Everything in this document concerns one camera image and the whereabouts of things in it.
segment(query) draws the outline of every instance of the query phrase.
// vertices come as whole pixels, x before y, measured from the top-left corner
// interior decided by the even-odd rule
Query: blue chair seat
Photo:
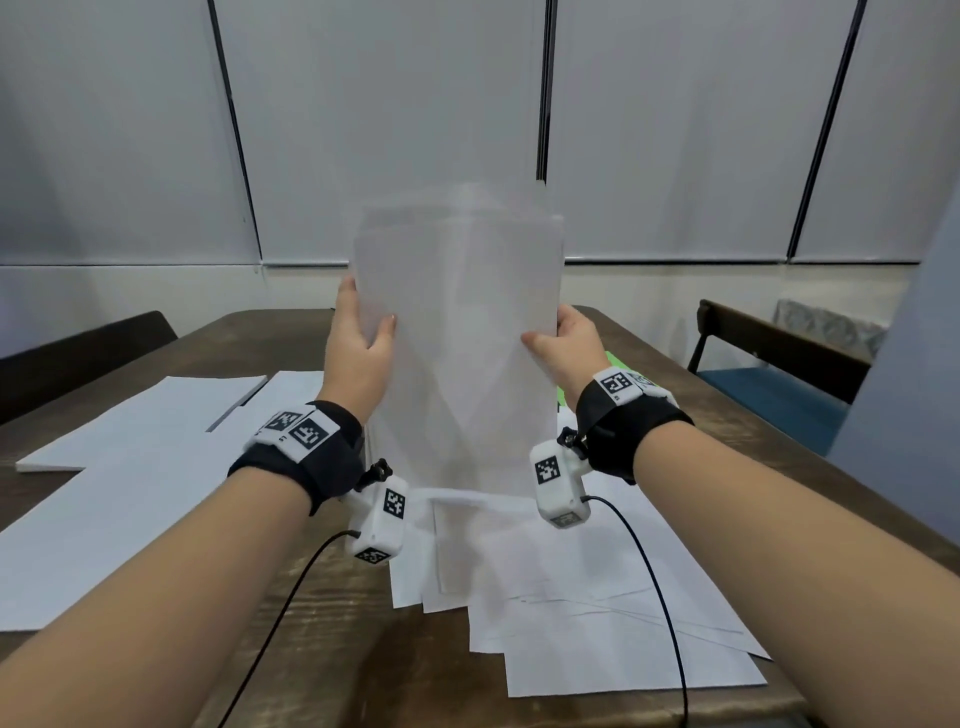
[[[697,376],[824,457],[850,406],[773,367],[714,369]]]

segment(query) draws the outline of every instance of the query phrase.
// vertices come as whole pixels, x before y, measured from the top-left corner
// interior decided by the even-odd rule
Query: forearm
[[[960,717],[960,579],[689,425],[651,431],[636,482],[835,726]]]
[[[0,725],[190,725],[309,510],[235,473],[0,665]]]

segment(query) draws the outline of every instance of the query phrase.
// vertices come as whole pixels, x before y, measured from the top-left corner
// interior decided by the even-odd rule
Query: wooden table
[[[841,503],[960,572],[960,551],[825,460],[780,434],[599,311],[583,308],[607,348],[676,395],[697,425],[731,447]],[[164,376],[251,376],[324,365],[329,310],[234,313],[0,427],[0,527],[69,478],[17,474],[23,455]],[[198,719],[213,726],[306,559],[347,524],[330,503],[312,519]],[[28,635],[0,634],[0,657]],[[776,665],[756,660],[762,688],[691,691],[698,724],[776,716],[807,706]],[[331,549],[314,567],[230,719],[242,726],[563,728],[675,724],[679,691],[507,698],[503,658],[471,654],[465,610],[391,608],[390,575]]]

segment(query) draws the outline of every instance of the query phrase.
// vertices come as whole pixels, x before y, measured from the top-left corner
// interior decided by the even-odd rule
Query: black wristband
[[[313,516],[325,500],[351,491],[365,469],[360,452],[363,428],[359,421],[339,404],[323,400],[310,403],[340,429],[299,463],[273,445],[254,443],[230,466],[228,474],[241,468],[258,468],[289,477],[310,496],[310,515]]]
[[[590,466],[634,485],[634,455],[640,441],[655,427],[693,420],[664,397],[644,395],[616,406],[592,380],[577,401],[577,427],[587,446]]]

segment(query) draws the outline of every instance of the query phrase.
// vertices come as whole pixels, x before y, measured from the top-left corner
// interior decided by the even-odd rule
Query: wooden chair
[[[0,359],[0,425],[176,340],[151,311]]]
[[[826,455],[870,364],[713,301],[697,309],[700,339],[687,369],[803,445]],[[774,368],[697,372],[710,336]]]

